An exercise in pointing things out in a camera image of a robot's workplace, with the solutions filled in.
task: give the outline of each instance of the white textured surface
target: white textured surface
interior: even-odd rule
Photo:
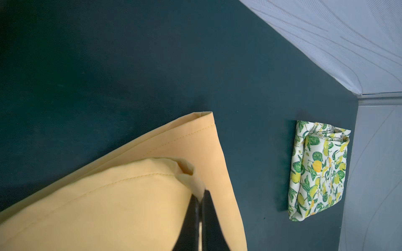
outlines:
[[[402,106],[360,106],[341,251],[402,250]]]
[[[402,92],[402,0],[240,0],[356,94]]]

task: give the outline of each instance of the white ceiling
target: white ceiling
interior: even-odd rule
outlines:
[[[241,0],[355,94],[402,92],[402,0]]]

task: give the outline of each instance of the dark green surface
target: dark green surface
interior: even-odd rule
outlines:
[[[294,120],[354,129],[357,99],[237,0],[144,2],[5,2],[1,209],[212,110],[249,250],[338,250],[344,200],[288,219]]]

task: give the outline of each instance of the stitching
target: stitching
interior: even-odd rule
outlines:
[[[197,131],[195,131],[195,132],[186,134],[186,135],[181,136],[181,137],[179,137],[179,138],[177,138],[177,139],[175,139],[175,140],[172,140],[172,141],[169,141],[169,142],[167,142],[167,143],[165,143],[165,144],[162,144],[162,145],[160,145],[160,146],[158,146],[158,147],[156,147],[156,148],[150,150],[149,152],[147,152],[146,154],[144,154],[143,156],[141,156],[141,158],[142,158],[142,157],[145,157],[147,154],[150,154],[151,152],[155,151],[155,150],[158,149],[158,148],[161,148],[161,147],[163,147],[163,146],[165,146],[165,145],[168,145],[168,144],[170,144],[170,143],[172,143],[172,142],[175,142],[175,141],[177,141],[177,140],[179,140],[179,139],[182,139],[182,138],[184,138],[184,137],[187,137],[187,136],[189,136],[189,135],[198,133],[198,132],[200,132],[200,131],[202,131],[202,130],[204,130],[204,129],[207,129],[207,128],[209,128],[209,127],[212,127],[213,125],[215,125],[215,123],[213,123],[212,125],[210,125],[210,126],[208,126],[208,127],[204,127],[204,128],[199,129],[199,130],[197,130]],[[146,174],[146,175],[141,175],[141,176],[137,176],[137,177],[131,177],[131,178],[119,180],[119,181],[116,181],[116,182],[113,182],[113,183],[110,183],[110,184],[107,184],[107,185],[98,187],[98,188],[96,188],[96,189],[94,189],[94,190],[91,190],[91,191],[89,191],[89,192],[87,192],[87,193],[85,193],[85,194],[83,194],[83,195],[80,195],[80,196],[77,197],[77,198],[72,199],[71,201],[69,201],[69,202],[67,202],[67,203],[65,203],[65,204],[63,204],[63,205],[61,205],[61,206],[59,206],[58,208],[54,209],[54,210],[51,211],[49,214],[47,214],[47,215],[45,215],[45,216],[42,216],[41,218],[37,219],[36,221],[30,223],[28,226],[24,227],[22,230],[20,230],[19,232],[17,232],[15,235],[13,235],[13,236],[10,237],[9,239],[7,239],[4,243],[0,244],[0,247],[6,245],[11,239],[17,237],[19,234],[21,234],[23,231],[27,230],[29,227],[31,227],[31,226],[33,226],[33,225],[39,223],[41,220],[43,220],[43,219],[45,219],[46,217],[50,216],[51,214],[53,214],[53,213],[54,213],[55,211],[57,211],[58,209],[60,209],[60,208],[62,208],[62,207],[64,207],[64,206],[66,206],[67,204],[70,204],[71,202],[73,202],[73,201],[75,201],[75,200],[77,200],[77,199],[79,199],[79,198],[81,198],[81,197],[83,197],[83,196],[85,196],[85,195],[87,195],[87,194],[93,192],[93,191],[96,191],[96,190],[98,190],[98,189],[100,189],[100,188],[103,188],[103,187],[106,187],[106,186],[109,186],[109,185],[116,184],[116,183],[121,182],[121,181],[131,180],[131,179],[135,179],[135,178],[141,178],[141,177],[149,176],[149,175],[174,176],[174,175],[172,175],[172,174],[151,173],[151,174]]]
[[[147,152],[146,154],[142,155],[141,158],[142,158],[142,157],[145,157],[146,155],[150,154],[151,152],[155,151],[155,150],[158,149],[158,148],[161,148],[161,147],[163,147],[163,146],[165,146],[165,145],[167,145],[167,144],[170,144],[170,143],[172,143],[172,142],[175,142],[176,140],[179,140],[179,139],[184,138],[184,137],[186,137],[186,136],[189,136],[189,135],[192,135],[192,134],[197,133],[197,132],[199,132],[199,131],[202,131],[202,130],[204,130],[204,129],[207,129],[207,128],[213,126],[213,125],[215,125],[215,123],[213,123],[212,125],[210,125],[210,126],[208,126],[208,127],[204,127],[204,128],[202,128],[202,129],[199,129],[199,130],[197,130],[197,131],[195,131],[195,132],[192,132],[192,133],[189,133],[189,134],[187,134],[187,135],[181,136],[181,137],[179,137],[179,138],[177,138],[177,139],[175,139],[175,140],[172,140],[172,141],[169,141],[169,142],[167,142],[167,143],[164,143],[164,144],[158,146],[157,148],[154,148],[154,149],[150,150],[149,152]]]
[[[35,224],[41,222],[42,220],[44,220],[45,218],[49,217],[51,214],[53,214],[54,212],[56,212],[58,209],[60,209],[60,208],[62,208],[62,207],[64,207],[64,206],[70,204],[71,202],[73,202],[73,201],[75,201],[75,200],[77,200],[77,199],[79,199],[79,198],[81,198],[81,197],[83,197],[83,196],[85,196],[85,195],[87,195],[87,194],[90,194],[90,193],[92,193],[92,192],[94,192],[94,191],[96,191],[96,190],[98,190],[98,189],[101,189],[101,188],[104,188],[104,187],[106,187],[106,186],[113,185],[113,184],[116,184],[116,183],[119,183],[119,182],[122,182],[122,181],[132,180],[132,179],[136,179],[136,178],[142,178],[142,177],[146,177],[146,176],[150,176],[150,175],[174,176],[173,174],[150,173],[150,174],[140,175],[140,176],[131,177],[131,178],[123,179],[123,180],[118,180],[118,181],[115,181],[115,182],[113,182],[113,183],[109,183],[109,184],[103,185],[103,186],[101,186],[101,187],[95,188],[94,190],[91,190],[91,191],[89,191],[89,192],[86,192],[85,194],[82,194],[82,195],[80,195],[79,197],[76,197],[76,198],[70,200],[69,202],[67,202],[67,203],[65,203],[65,204],[63,204],[63,205],[57,207],[56,209],[53,209],[53,210],[52,210],[50,213],[48,213],[47,215],[44,215],[44,216],[42,216],[41,218],[39,218],[39,219],[35,220],[34,222],[30,223],[28,226],[24,227],[24,228],[21,229],[19,232],[17,232],[15,235],[13,235],[13,236],[10,237],[9,239],[7,239],[4,243],[0,244],[0,246],[3,247],[3,246],[6,245],[11,239],[14,239],[14,238],[17,237],[18,235],[20,235],[22,232],[24,232],[25,230],[27,230],[29,227],[31,227],[31,226],[33,226],[33,225],[35,225]]]

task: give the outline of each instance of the floral fabric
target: floral fabric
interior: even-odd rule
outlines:
[[[341,200],[351,131],[297,121],[290,171],[289,219],[302,221]]]

